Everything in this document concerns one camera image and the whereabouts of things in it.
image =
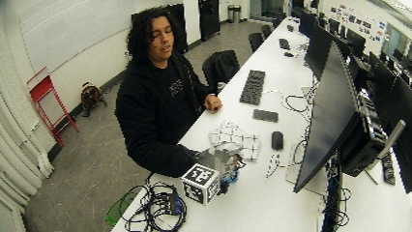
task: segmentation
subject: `concrete floor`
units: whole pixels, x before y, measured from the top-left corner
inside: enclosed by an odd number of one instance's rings
[[[247,36],[261,32],[257,22],[227,23],[213,35],[185,54],[205,82],[203,62],[216,51],[233,49],[240,65],[252,54]],[[124,137],[115,117],[119,84],[104,94],[108,106],[92,110],[89,118],[77,117],[76,132],[68,127],[61,135],[64,148],[52,164],[55,173],[32,196],[23,216],[28,232],[111,231],[105,214],[128,192],[144,184],[149,172],[127,155]]]

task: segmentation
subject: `white table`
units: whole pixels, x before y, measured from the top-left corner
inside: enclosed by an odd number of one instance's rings
[[[287,31],[287,25],[295,27],[293,32]],[[179,231],[296,232],[321,229],[324,208],[321,196],[305,189],[299,193],[292,192],[293,184],[285,180],[287,168],[279,168],[269,178],[265,177],[272,154],[280,154],[281,164],[288,164],[292,146],[303,140],[305,127],[309,125],[299,113],[281,107],[281,95],[303,96],[301,87],[311,87],[313,82],[312,71],[304,66],[303,55],[297,58],[284,57],[285,50],[280,49],[279,38],[285,38],[289,41],[291,53],[300,53],[296,47],[307,43],[308,38],[300,35],[297,27],[297,23],[292,20],[283,21],[220,93],[224,107],[213,115],[207,111],[181,139],[181,144],[191,149],[199,151],[207,149],[211,146],[208,133],[224,120],[237,124],[248,133],[260,134],[259,158],[247,162],[240,179],[229,186],[228,193],[216,196],[204,207],[184,197],[179,179],[160,175],[152,178],[152,183],[157,180],[177,187],[188,206],[187,221]],[[267,74],[264,94],[257,106],[240,103],[249,70],[264,71]],[[303,100],[289,102],[296,108],[304,108],[307,105]],[[279,122],[252,119],[255,108],[276,111],[280,114]],[[284,136],[284,148],[279,152],[271,148],[273,131],[281,131]],[[321,189],[325,187],[325,180],[320,177],[315,184]],[[356,178],[344,175],[343,187],[351,190],[352,198],[348,201],[347,211],[349,223],[339,231],[411,232],[412,204],[403,190],[399,175],[396,175],[396,186],[385,184],[383,180],[379,180],[376,185],[364,172]],[[139,196],[125,211],[125,218],[131,217],[139,206],[137,199]],[[127,231],[123,220],[112,231]]]

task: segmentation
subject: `whiteboard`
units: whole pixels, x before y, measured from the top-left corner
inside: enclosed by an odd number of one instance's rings
[[[128,29],[132,14],[176,3],[181,0],[40,1],[20,14],[23,40],[33,70],[48,67],[52,72],[88,47]]]

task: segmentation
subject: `backpack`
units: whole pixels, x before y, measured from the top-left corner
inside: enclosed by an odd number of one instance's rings
[[[83,91],[81,91],[80,99],[81,99],[81,105],[84,108],[83,117],[91,116],[91,110],[97,106],[99,102],[103,102],[104,106],[107,106],[105,99],[101,95],[101,89],[99,89],[89,82],[83,84]]]

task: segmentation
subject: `white cubes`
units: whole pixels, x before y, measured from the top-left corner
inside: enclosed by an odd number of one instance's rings
[[[219,171],[196,163],[183,175],[181,183],[185,196],[207,206],[220,191]]]

